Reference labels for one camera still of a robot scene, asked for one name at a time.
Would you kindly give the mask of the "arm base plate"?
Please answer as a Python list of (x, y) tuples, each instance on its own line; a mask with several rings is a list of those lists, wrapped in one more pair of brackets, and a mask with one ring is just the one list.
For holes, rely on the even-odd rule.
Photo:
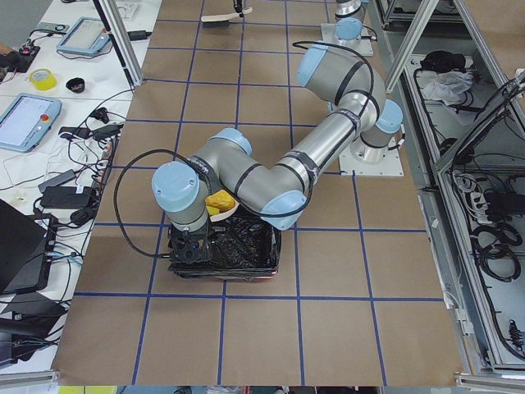
[(340, 171), (345, 176), (403, 177), (404, 170), (397, 149), (374, 149), (355, 145), (339, 156)]
[(373, 55), (372, 40), (368, 37), (368, 30), (361, 25), (361, 32), (358, 34), (355, 28), (350, 28), (349, 33), (337, 24), (321, 24), (322, 41), (329, 44), (338, 44), (346, 48), (353, 49), (365, 57)]

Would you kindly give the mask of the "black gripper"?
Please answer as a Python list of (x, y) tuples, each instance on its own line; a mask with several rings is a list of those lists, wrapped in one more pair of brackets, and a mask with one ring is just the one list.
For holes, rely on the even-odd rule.
[(212, 251), (208, 235), (208, 224), (203, 225), (197, 231), (179, 230), (172, 225), (168, 243), (172, 249), (172, 261), (183, 265), (209, 261), (212, 257)]

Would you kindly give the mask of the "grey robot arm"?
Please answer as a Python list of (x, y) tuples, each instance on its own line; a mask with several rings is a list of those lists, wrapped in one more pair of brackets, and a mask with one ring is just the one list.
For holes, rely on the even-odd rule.
[(171, 223), (173, 263), (211, 261), (216, 232), (205, 200), (217, 191), (225, 191), (265, 226), (286, 230), (307, 208), (319, 176), (340, 155), (348, 154), (360, 169), (379, 172), (395, 153), (403, 114), (365, 56), (309, 41), (297, 81), (330, 110), (273, 165), (257, 160), (248, 138), (227, 127), (190, 157), (155, 171), (153, 196)]
[(358, 41), (365, 15), (364, 1), (234, 1), (232, 6), (251, 30), (282, 34), (291, 44)]

